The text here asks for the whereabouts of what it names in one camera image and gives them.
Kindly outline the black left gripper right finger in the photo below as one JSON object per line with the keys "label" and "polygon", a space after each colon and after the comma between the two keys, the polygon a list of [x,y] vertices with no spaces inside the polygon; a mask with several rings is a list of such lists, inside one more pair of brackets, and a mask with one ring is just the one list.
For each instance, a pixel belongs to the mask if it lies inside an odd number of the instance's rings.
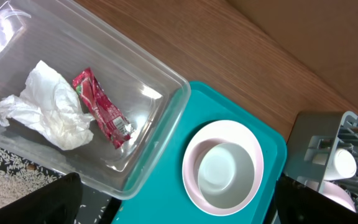
{"label": "black left gripper right finger", "polygon": [[281,176],[274,202],[282,224],[358,224],[358,214],[311,188]]}

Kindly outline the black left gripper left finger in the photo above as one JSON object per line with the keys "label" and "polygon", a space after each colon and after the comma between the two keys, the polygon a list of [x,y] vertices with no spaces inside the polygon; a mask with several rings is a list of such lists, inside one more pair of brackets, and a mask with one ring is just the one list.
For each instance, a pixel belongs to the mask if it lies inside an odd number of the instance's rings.
{"label": "black left gripper left finger", "polygon": [[79,174],[72,172],[0,208],[0,224],[71,224],[83,195]]}

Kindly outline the small pink bowl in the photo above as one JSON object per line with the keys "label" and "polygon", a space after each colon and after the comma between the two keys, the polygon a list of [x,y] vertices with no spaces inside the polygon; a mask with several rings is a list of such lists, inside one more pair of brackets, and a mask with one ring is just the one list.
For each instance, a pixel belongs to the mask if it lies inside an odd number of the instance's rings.
{"label": "small pink bowl", "polygon": [[346,207],[352,212],[356,212],[356,208],[354,205],[353,200],[351,199],[351,196],[343,190],[340,186],[328,182],[328,181],[322,181],[323,183],[323,191],[322,195],[325,197],[331,199],[332,201],[342,205],[343,207]]}

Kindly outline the pale green cup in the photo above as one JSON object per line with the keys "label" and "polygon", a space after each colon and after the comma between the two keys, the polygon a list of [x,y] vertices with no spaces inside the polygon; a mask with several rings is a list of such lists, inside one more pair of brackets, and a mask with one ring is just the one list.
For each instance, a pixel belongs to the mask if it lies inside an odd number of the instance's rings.
{"label": "pale green cup", "polygon": [[356,160],[346,149],[335,151],[333,161],[327,163],[323,179],[328,181],[349,179],[355,176],[357,170]]}

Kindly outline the grey green bowl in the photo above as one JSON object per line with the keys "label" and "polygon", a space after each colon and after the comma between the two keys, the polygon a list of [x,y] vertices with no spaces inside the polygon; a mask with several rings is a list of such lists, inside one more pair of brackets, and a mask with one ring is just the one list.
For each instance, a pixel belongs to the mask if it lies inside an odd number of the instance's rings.
{"label": "grey green bowl", "polygon": [[198,187],[204,199],[221,209],[240,205],[254,183],[254,163],[240,145],[225,142],[211,148],[198,169]]}

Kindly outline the pale pink plate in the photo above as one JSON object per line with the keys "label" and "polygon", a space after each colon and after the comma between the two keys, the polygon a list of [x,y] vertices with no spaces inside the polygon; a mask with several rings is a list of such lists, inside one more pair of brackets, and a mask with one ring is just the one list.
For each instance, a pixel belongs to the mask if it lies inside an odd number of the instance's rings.
{"label": "pale pink plate", "polygon": [[[254,183],[250,194],[234,208],[221,209],[210,205],[198,187],[198,169],[202,158],[214,146],[225,142],[238,144],[251,156],[254,163]],[[214,121],[203,126],[186,147],[182,163],[182,179],[190,200],[203,212],[214,216],[228,216],[246,207],[256,196],[264,174],[264,157],[261,146],[250,129],[231,120]]]}

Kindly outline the white napkin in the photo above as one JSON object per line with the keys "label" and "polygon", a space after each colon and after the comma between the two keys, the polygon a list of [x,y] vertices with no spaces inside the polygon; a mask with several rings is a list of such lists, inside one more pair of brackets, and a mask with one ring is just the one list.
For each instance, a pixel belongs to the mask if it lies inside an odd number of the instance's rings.
{"label": "white napkin", "polygon": [[19,96],[10,95],[0,101],[0,125],[8,127],[10,118],[64,151],[93,139],[93,115],[83,112],[76,91],[43,61],[29,73]]}

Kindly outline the red snack wrapper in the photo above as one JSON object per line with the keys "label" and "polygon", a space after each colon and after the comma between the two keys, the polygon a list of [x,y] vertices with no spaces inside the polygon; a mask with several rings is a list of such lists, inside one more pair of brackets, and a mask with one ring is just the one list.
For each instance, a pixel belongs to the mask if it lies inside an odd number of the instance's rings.
{"label": "red snack wrapper", "polygon": [[73,80],[73,87],[115,149],[131,139],[131,123],[104,93],[90,68]]}

